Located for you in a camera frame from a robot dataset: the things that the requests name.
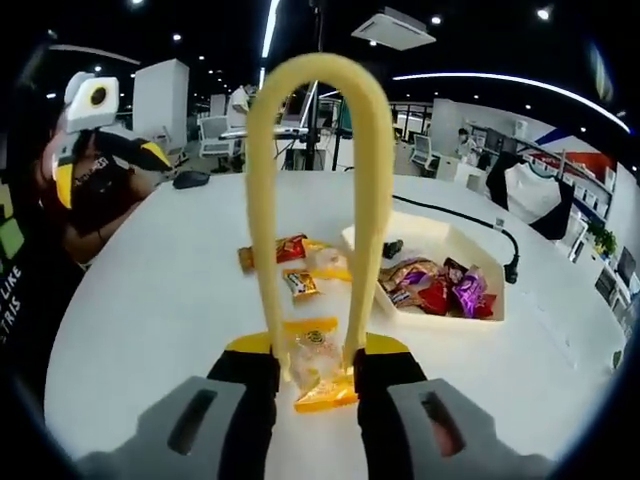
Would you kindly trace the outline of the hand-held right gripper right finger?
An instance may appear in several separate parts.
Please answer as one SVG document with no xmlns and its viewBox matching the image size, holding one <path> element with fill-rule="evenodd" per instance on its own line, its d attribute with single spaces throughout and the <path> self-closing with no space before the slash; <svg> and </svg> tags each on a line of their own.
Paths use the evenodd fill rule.
<svg viewBox="0 0 640 480">
<path fill-rule="evenodd" d="M 545 479 L 553 461 L 502 442 L 494 418 L 408 347 L 369 333 L 354 357 L 358 424 L 372 479 Z"/>
</svg>

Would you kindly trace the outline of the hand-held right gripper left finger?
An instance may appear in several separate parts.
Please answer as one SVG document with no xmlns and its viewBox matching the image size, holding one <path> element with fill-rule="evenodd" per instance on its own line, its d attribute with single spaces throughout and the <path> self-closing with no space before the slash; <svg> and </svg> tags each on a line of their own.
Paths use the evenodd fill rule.
<svg viewBox="0 0 640 480">
<path fill-rule="evenodd" d="M 207 376 L 188 378 L 141 414 L 133 437 L 76 468 L 84 479 L 261 479 L 279 383 L 269 335 L 239 337 Z"/>
</svg>

